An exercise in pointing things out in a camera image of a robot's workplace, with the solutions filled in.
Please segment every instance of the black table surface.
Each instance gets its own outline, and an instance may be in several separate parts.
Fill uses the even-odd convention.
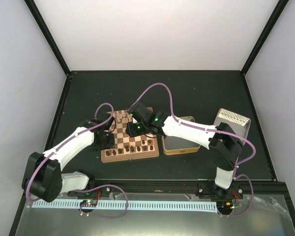
[[[220,108],[251,119],[248,139],[257,149],[256,156],[240,166],[237,174],[254,180],[271,180],[269,156],[257,125],[245,78],[239,71],[77,71],[69,87],[53,145],[68,137],[86,120],[93,119],[96,108],[109,102],[114,109],[129,108],[149,85],[162,82],[171,90],[176,116],[193,116],[197,123],[213,124]],[[163,87],[152,88],[141,99],[154,111],[170,111],[169,96]],[[214,179],[216,166],[210,151],[166,156],[161,140],[156,158],[102,163],[100,152],[87,147],[64,168],[64,173],[85,171],[96,179],[123,180],[199,180]],[[245,145],[240,159],[251,154]]]

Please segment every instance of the black enclosure edge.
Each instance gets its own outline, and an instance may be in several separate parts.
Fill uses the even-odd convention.
[[[271,30],[273,29],[275,23],[279,19],[281,13],[283,12],[286,4],[289,0],[279,0],[275,9],[273,10],[270,18],[268,19],[264,29],[262,30],[255,46],[253,47],[244,67],[241,69],[241,73],[243,75],[247,74],[249,68],[251,67],[252,63],[254,62],[255,58],[257,57],[260,49],[262,48],[263,44],[265,43],[267,37],[269,36]]]
[[[51,47],[51,49],[53,50],[60,66],[62,67],[64,73],[66,75],[68,75],[70,73],[70,69],[67,66],[53,36],[51,35],[43,17],[41,16],[34,0],[24,0],[26,5],[28,6],[31,14],[33,15],[34,19],[36,20],[36,23],[38,24],[40,30],[42,31],[43,35],[45,36],[49,46]]]
[[[42,15],[40,14],[34,0],[24,0],[26,5],[28,6],[30,12],[32,13],[34,19],[36,20],[40,30],[44,34],[48,44],[50,45],[52,51],[54,52],[59,64],[61,65],[64,73],[68,75],[70,73],[70,69],[67,66],[54,38],[52,37]],[[246,74],[254,62],[255,58],[257,57],[260,49],[262,48],[264,42],[266,41],[267,37],[269,36],[271,30],[273,29],[275,23],[279,19],[281,13],[283,12],[286,4],[289,2],[289,0],[279,0],[276,7],[274,8],[270,18],[268,19],[263,31],[261,32],[255,46],[253,47],[244,67],[241,70],[242,74]]]
[[[275,173],[274,165],[272,163],[271,156],[270,156],[269,150],[268,150],[267,145],[266,145],[266,140],[265,140],[264,134],[262,132],[262,128],[261,128],[261,125],[260,125],[260,122],[259,122],[259,118],[258,118],[258,115],[257,115],[257,111],[256,111],[256,108],[255,108],[254,102],[253,102],[251,94],[250,94],[250,90],[249,90],[249,87],[248,87],[248,84],[247,84],[247,80],[246,80],[246,78],[245,78],[245,76],[243,74],[241,76],[242,76],[242,79],[244,80],[245,87],[246,87],[246,90],[247,90],[247,94],[249,96],[250,104],[251,104],[251,107],[252,107],[252,111],[253,111],[254,116],[256,118],[256,121],[257,121],[257,126],[258,126],[258,130],[260,132],[260,135],[261,135],[262,143],[265,146],[267,161],[269,163],[269,171],[272,173],[273,181],[276,181],[277,180],[277,175]]]
[[[71,74],[69,74],[64,82],[64,86],[62,89],[62,93],[60,96],[60,100],[56,109],[56,113],[54,116],[54,120],[53,123],[51,125],[50,131],[49,131],[49,135],[47,138],[47,142],[45,145],[45,150],[51,149],[53,147],[53,143],[54,143],[54,138],[55,138],[55,134],[58,128],[58,123],[63,111],[63,107],[64,107],[64,103],[65,100],[67,99],[67,95],[70,89],[70,85],[71,85],[71,81],[72,81],[73,76],[71,76]]]

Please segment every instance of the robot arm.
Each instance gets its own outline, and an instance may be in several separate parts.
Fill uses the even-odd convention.
[[[147,133],[174,136],[198,143],[209,149],[217,166],[215,184],[223,189],[230,187],[235,163],[242,150],[242,142],[229,135],[206,132],[209,129],[234,133],[228,124],[203,125],[174,118],[165,112],[159,112],[155,115],[139,102],[134,104],[128,110],[128,113],[136,121],[135,123],[128,123],[126,132],[130,137]]]
[[[37,166],[49,154],[54,153],[37,173],[29,192],[47,202],[51,202],[60,193],[85,189],[89,182],[89,176],[80,172],[69,174],[61,174],[61,172],[66,164],[85,147],[92,145],[94,149],[103,149],[113,146],[115,144],[114,135],[106,131],[111,126],[112,121],[113,119],[98,129],[79,134],[81,131],[101,122],[98,120],[87,120],[57,146],[42,154],[37,152],[31,154],[23,177],[22,188],[26,190],[29,180]]]

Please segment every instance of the white wall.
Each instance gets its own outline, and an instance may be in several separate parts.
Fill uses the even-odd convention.
[[[35,0],[71,70],[241,70],[278,0]]]
[[[64,80],[24,1],[0,1],[0,236],[10,231],[27,158],[44,148]]]
[[[290,1],[247,74],[278,178],[295,205],[295,0]]]

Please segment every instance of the chessboard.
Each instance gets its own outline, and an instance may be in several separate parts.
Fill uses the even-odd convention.
[[[127,110],[115,111],[114,118],[115,121],[109,131],[114,134],[115,145],[111,149],[101,151],[103,163],[159,156],[156,135],[147,134],[148,137],[141,135],[130,138],[126,134],[127,123],[132,122],[132,117]]]

